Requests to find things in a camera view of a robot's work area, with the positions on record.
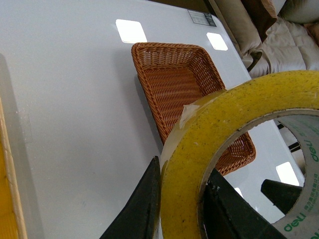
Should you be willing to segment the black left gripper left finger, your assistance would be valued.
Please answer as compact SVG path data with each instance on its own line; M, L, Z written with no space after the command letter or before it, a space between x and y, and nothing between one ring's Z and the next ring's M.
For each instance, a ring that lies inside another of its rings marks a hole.
M102 239L157 239L160 225L160 162L150 161L127 203Z

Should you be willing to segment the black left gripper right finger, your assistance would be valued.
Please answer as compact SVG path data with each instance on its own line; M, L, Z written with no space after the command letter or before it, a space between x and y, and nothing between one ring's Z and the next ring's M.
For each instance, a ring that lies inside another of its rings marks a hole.
M209 239L284 239L216 170L205 187L203 221Z

